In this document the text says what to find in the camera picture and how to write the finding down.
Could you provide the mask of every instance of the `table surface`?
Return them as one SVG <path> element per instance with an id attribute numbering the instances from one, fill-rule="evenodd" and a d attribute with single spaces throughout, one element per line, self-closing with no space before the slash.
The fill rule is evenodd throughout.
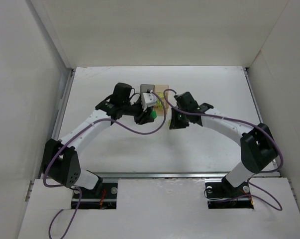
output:
<path id="1" fill-rule="evenodd" d="M 254 178 L 282 204 L 278 212 L 254 199 L 254 209 L 208 209 L 203 179 L 119 180 L 116 210 L 79 210 L 67 239 L 300 239 L 300 213 L 286 178 Z M 251 186 L 251 193 L 275 202 Z M 19 239 L 60 238 L 74 212 L 72 190 L 33 186 Z"/>
<path id="2" fill-rule="evenodd" d="M 179 94 L 191 92 L 199 104 L 206 102 L 230 117 L 259 123 L 242 67 L 81 67 L 76 70 L 60 136 L 84 121 L 118 82 L 136 90 L 140 84 L 169 85 Z M 169 99 L 175 103 L 172 94 Z M 145 125 L 136 125 L 132 117 L 119 121 L 147 132 L 162 119 Z M 85 148 L 81 167 L 93 172 L 228 172 L 240 162 L 240 147 L 229 138 L 193 124 L 169 130 L 168 120 L 159 132 L 148 136 L 111 126 Z"/>

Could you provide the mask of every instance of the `purple cable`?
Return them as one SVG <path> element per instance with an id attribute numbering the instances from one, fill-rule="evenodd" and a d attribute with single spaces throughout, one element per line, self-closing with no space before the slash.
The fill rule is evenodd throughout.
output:
<path id="1" fill-rule="evenodd" d="M 153 131 L 151 131 L 151 132 L 138 132 L 138 131 L 135 131 L 135 130 L 133 130 L 133 129 L 131 129 L 131 128 L 125 126 L 125 125 L 123 125 L 122 123 L 120 123 L 120 122 L 118 122 L 118 121 L 116 121 L 116 120 L 114 120 L 114 119 L 99 119 L 99 120 L 94 121 L 93 124 L 96 124 L 96 123 L 99 123 L 99 122 L 102 122 L 102 121 L 110 121 L 110 122 L 112 122 L 112 123 L 116 123 L 116 124 L 120 125 L 121 127 L 127 129 L 128 131 L 133 132 L 133 133 L 136 133 L 136 134 L 140 134 L 140 135 L 149 135 L 149 134 L 156 133 L 157 131 L 159 131 L 159 130 L 163 127 L 163 125 L 164 125 L 164 123 L 165 123 L 165 121 L 166 121 L 166 113 L 167 113 L 167 112 L 166 112 L 166 108 L 165 108 L 165 105 L 164 105 L 164 103 L 163 103 L 163 100 L 162 100 L 155 92 L 151 92 L 151 93 L 154 94 L 154 95 L 159 99 L 159 101 L 161 102 L 161 104 L 162 104 L 162 106 L 163 106 L 163 111 L 164 111 L 164 119 L 163 119 L 161 125 L 160 125 L 157 129 L 155 129 L 155 130 L 153 130 Z M 46 181 L 46 180 L 47 180 L 47 177 L 48 177 L 48 172 L 49 172 L 49 170 L 51 169 L 51 166 L 52 166 L 52 165 L 54 164 L 54 162 L 56 161 L 56 159 L 59 157 L 59 155 L 63 152 L 63 150 L 64 150 L 71 142 L 73 142 L 76 138 L 78 138 L 82 133 L 84 133 L 86 130 L 88 130 L 90 127 L 92 127 L 93 124 L 88 125 L 88 126 L 85 127 L 83 130 L 81 130 L 79 133 L 77 133 L 75 136 L 73 136 L 68 142 L 66 142 L 66 143 L 58 150 L 58 152 L 55 154 L 55 156 L 51 159 L 50 163 L 48 164 L 48 166 L 47 166 L 47 168 L 46 168 L 46 170 L 45 170 L 44 177 L 43 177 L 43 183 L 44 183 L 44 185 L 45 185 L 46 187 L 48 187 L 48 188 L 56 188 L 56 187 L 62 187 L 62 186 L 63 186 L 63 185 L 61 185 L 61 184 L 59 184 L 59 185 L 49 185 L 49 184 L 47 184 L 47 181 Z M 66 229 L 65 233 L 63 234 L 63 236 L 62 236 L 60 239 L 64 238 L 65 235 L 67 234 L 68 229 L 70 228 L 70 225 L 71 225 L 71 223 L 72 223 L 72 221 L 73 221 L 73 219 L 74 219 L 74 217 L 75 217 L 75 215 L 76 215 L 76 213 L 77 213 L 77 210 L 78 210 L 78 208 L 79 208 L 79 205 L 80 205 L 82 193 L 81 193 L 81 189 L 80 189 L 79 187 L 76 187 L 76 189 L 78 189 L 78 191 L 79 191 L 79 200 L 78 200 L 77 206 L 76 206 L 76 208 L 75 208 L 74 214 L 73 214 L 73 216 L 71 217 L 70 222 L 69 222 L 69 224 L 68 224 L 68 226 L 67 226 L 67 229 Z M 52 224 L 53 224 L 53 222 L 55 221 L 55 219 L 57 218 L 57 216 L 58 216 L 62 211 L 63 211 L 63 209 L 60 210 L 60 211 L 55 215 L 55 217 L 53 218 L 53 220 L 52 220 L 51 223 L 50 223 L 49 231 L 48 231 L 49 239 L 52 239 L 52 237 L 51 237 L 51 227 L 52 227 Z"/>
<path id="2" fill-rule="evenodd" d="M 167 91 L 172 91 L 173 93 L 177 94 L 177 92 L 173 89 L 166 89 L 164 92 L 163 92 L 163 96 L 164 96 L 164 99 L 166 101 L 166 103 L 168 103 L 169 106 L 171 106 L 172 109 L 180 112 L 180 113 L 183 113 L 185 115 L 189 115 L 189 116 L 203 116 L 203 117 L 212 117 L 212 118 L 218 118 L 218 119 L 223 119 L 223 120 L 228 120 L 228 121 L 233 121 L 233 122 L 239 122 L 239 123 L 243 123 L 243 124 L 247 124 L 249 126 L 252 126 L 254 127 L 255 129 L 259 130 L 261 133 L 264 134 L 264 136 L 273 144 L 279 158 L 280 158 L 280 165 L 274 169 L 274 170 L 269 170 L 269 171 L 263 171 L 263 173 L 272 173 L 272 172 L 277 172 L 278 170 L 280 170 L 284 164 L 284 157 L 283 157 L 283 154 L 281 152 L 281 150 L 279 149 L 278 145 L 276 144 L 276 142 L 274 141 L 273 138 L 270 137 L 269 134 L 267 134 L 262 128 L 260 128 L 259 126 L 255 125 L 255 124 L 252 124 L 250 122 L 247 122 L 247 121 L 244 121 L 244 120 L 241 120 L 241 119 L 233 119 L 233 118 L 228 118 L 228 117 L 222 117 L 222 116 L 215 116 L 215 115 L 208 115 L 208 114 L 199 114 L 199 113 L 190 113 L 190 112 L 186 112 L 186 111 L 182 111 L 180 110 L 179 108 L 175 107 L 174 105 L 172 105 L 169 100 L 165 97 L 165 93 Z M 270 197 L 272 197 L 276 202 L 277 204 L 279 205 L 280 208 L 276 208 L 275 206 L 273 206 L 272 204 L 268 203 L 267 201 L 265 201 L 264 199 L 258 197 L 258 196 L 255 196 L 255 195 L 251 195 L 251 194 L 246 194 L 246 195 L 242 195 L 242 196 L 239 196 L 239 197 L 236 197 L 236 198 L 231 198 L 231 199 L 226 199 L 226 200 L 217 200 L 218 202 L 220 203 L 225 203 L 225 202 L 231 202 L 233 200 L 236 200 L 236 199 L 239 199 L 239 198 L 244 198 L 244 197 L 255 197 L 255 198 L 258 198 L 260 201 L 266 203 L 267 205 L 271 206 L 272 208 L 278 210 L 278 211 L 282 211 L 283 210 L 283 207 L 281 206 L 281 204 L 279 203 L 279 201 L 272 195 L 270 194 L 268 191 L 256 186 L 255 184 L 253 183 L 250 183 L 251 178 L 249 178 L 247 180 L 247 182 L 254 186 L 255 188 L 258 188 L 259 190 L 267 193 Z"/>

